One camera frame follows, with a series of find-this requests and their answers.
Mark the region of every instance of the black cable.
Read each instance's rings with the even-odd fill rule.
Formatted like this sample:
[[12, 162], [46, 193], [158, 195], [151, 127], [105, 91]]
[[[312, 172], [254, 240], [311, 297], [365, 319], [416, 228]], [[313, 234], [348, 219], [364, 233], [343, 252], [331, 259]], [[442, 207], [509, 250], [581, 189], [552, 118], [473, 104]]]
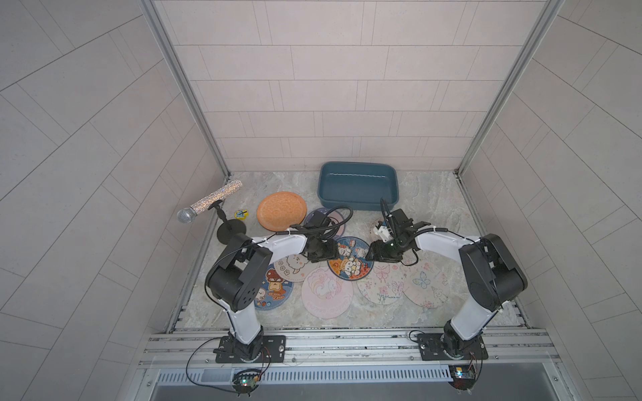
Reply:
[[190, 382], [192, 382], [192, 384], [196, 384], [197, 386], [201, 386], [201, 387], [210, 387], [210, 388], [214, 388], [214, 389], [217, 389], [217, 390], [220, 390], [220, 391], [224, 391], [224, 392], [226, 392], [226, 393], [237, 394], [237, 393], [236, 393], [236, 391], [233, 391], [233, 390], [227, 390], [227, 389], [224, 389], [224, 388], [220, 388], [220, 387], [216, 387], [216, 386], [211, 386], [211, 385], [209, 385], [209, 384], [201, 384], [201, 383], [197, 383], [197, 382], [195, 382], [195, 381], [193, 381], [193, 380], [192, 380], [192, 378], [189, 376], [189, 373], [187, 372], [187, 367], [189, 366], [189, 362], [192, 360], [192, 358], [194, 357], [194, 355], [196, 355], [196, 353], [198, 352], [198, 350], [199, 350], [199, 349], [201, 349], [201, 347], [203, 347], [205, 344], [209, 343], [210, 341], [220, 340], [221, 338], [222, 338], [222, 337], [210, 338], [210, 339], [209, 339], [209, 340], [207, 340], [206, 342], [204, 342], [204, 343], [202, 343], [201, 345], [199, 345], [199, 346], [198, 346], [198, 348], [197, 348], [194, 352], [192, 352], [192, 355], [190, 355], [190, 356], [189, 356], [189, 359], [187, 360], [187, 364], [185, 365], [185, 376], [187, 376], [187, 379], [188, 379]]

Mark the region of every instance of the butterfly coaster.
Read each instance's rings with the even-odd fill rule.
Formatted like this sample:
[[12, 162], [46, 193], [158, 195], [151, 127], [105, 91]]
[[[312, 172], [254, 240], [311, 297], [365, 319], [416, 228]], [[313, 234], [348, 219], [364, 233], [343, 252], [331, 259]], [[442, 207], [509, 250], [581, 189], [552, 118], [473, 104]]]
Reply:
[[408, 276], [403, 293], [424, 308], [441, 306], [448, 299], [446, 274], [432, 263], [421, 261], [419, 265], [419, 269]]

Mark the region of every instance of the blue bin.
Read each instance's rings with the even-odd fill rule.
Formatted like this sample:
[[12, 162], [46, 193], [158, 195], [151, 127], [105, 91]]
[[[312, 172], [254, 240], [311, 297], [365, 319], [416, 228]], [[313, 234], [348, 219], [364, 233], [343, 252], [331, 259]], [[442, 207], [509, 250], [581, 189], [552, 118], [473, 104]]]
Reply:
[[318, 196], [328, 208], [381, 210], [381, 198], [392, 208], [399, 201], [397, 172], [387, 164], [328, 162], [321, 167]]

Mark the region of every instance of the cartoon coaster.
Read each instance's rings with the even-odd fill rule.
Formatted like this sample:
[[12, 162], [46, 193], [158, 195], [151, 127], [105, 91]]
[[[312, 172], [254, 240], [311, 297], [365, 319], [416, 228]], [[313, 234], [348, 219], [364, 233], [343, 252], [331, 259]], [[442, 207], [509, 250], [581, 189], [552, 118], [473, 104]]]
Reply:
[[352, 283], [340, 280], [325, 266], [310, 273], [301, 289], [303, 306], [317, 318], [332, 319], [345, 312], [354, 294]]
[[[306, 216], [305, 220], [303, 221], [303, 224], [306, 224], [308, 221], [310, 221], [310, 219], [312, 218], [312, 213], [321, 212], [325, 214], [327, 213], [328, 210], [330, 209], [328, 209], [327, 207], [320, 207], [318, 209], [313, 210]], [[343, 221], [343, 216], [337, 210], [330, 213], [329, 217], [330, 217], [330, 220], [332, 220], [332, 223], [330, 224], [341, 223]], [[344, 232], [345, 232], [345, 224], [339, 227], [339, 231], [336, 232], [336, 235], [333, 238], [334, 239], [341, 238]]]
[[303, 255], [290, 255], [274, 262], [274, 269], [285, 280], [298, 283], [305, 280], [314, 269], [325, 265], [325, 262], [312, 263]]
[[340, 278], [348, 281], [360, 280], [372, 270], [372, 263], [365, 260], [369, 245], [361, 238], [342, 237], [336, 240], [339, 247], [339, 259], [329, 260], [330, 270]]
[[420, 267], [408, 276], [403, 293], [417, 305], [424, 308], [441, 306], [446, 296], [448, 279], [441, 269], [428, 262], [420, 262]]
[[291, 294], [292, 283], [280, 277], [274, 270], [274, 265], [270, 265], [261, 288], [254, 297], [254, 306], [259, 311], [269, 311], [281, 306]]
[[375, 262], [372, 274], [359, 280], [357, 287], [365, 299], [379, 305], [388, 305], [403, 296], [406, 279], [416, 266], [403, 266], [401, 263]]

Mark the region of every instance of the sparkly microphone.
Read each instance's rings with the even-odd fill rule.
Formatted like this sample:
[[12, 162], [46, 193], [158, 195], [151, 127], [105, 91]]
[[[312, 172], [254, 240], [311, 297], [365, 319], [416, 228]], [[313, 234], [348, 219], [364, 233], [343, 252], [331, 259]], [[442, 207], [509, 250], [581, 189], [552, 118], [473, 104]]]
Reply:
[[205, 212], [212, 205], [212, 203], [221, 199], [225, 199], [226, 197], [238, 191], [242, 186], [243, 184], [239, 180], [231, 181], [226, 186], [212, 192], [200, 201], [194, 203], [192, 206], [179, 210], [176, 214], [176, 218], [181, 223], [191, 223], [195, 217], [197, 217], [202, 212]]

